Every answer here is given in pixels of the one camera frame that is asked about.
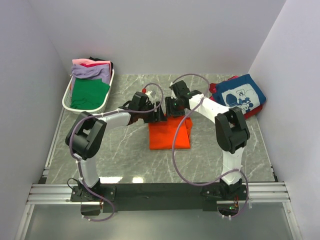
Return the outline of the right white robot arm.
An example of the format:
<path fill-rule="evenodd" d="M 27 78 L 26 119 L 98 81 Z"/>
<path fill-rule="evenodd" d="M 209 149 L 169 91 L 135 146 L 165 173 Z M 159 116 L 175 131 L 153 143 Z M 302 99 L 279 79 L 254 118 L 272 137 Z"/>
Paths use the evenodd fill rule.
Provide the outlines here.
<path fill-rule="evenodd" d="M 198 90 L 189 90 L 180 80 L 170 84 L 171 97 L 166 98 L 168 110 L 197 112 L 214 123 L 216 140 L 222 149 L 223 167 L 213 193 L 219 199 L 230 200 L 244 189 L 242 185 L 242 156 L 250 132 L 239 107 L 229 108 L 212 101 Z"/>

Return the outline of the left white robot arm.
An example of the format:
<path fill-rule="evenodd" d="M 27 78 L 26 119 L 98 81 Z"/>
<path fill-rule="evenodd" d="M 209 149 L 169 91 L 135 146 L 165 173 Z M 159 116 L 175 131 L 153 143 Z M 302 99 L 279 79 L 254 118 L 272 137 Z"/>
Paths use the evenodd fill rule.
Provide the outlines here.
<path fill-rule="evenodd" d="M 164 96 L 153 102 L 152 93 L 137 91 L 131 100 L 113 111 L 100 114 L 83 111 L 79 114 L 65 138 L 79 173 L 77 190 L 73 190 L 75 195 L 82 196 L 87 201 L 106 197 L 94 156 L 98 153 L 107 130 L 129 126 L 139 119 L 145 123 L 166 120 L 161 107 Z"/>

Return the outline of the orange t shirt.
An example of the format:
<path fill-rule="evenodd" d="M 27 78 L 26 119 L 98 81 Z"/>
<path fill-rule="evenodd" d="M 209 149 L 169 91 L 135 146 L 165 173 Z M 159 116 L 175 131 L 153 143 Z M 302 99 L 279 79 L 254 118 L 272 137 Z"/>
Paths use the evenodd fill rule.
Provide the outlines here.
<path fill-rule="evenodd" d="M 149 149 L 169 150 L 172 148 L 174 136 L 179 123 L 183 119 L 180 117 L 168 117 L 167 121 L 149 123 Z M 190 149 L 190 135 L 193 127 L 192 120 L 188 117 L 181 125 L 174 144 L 175 149 Z"/>

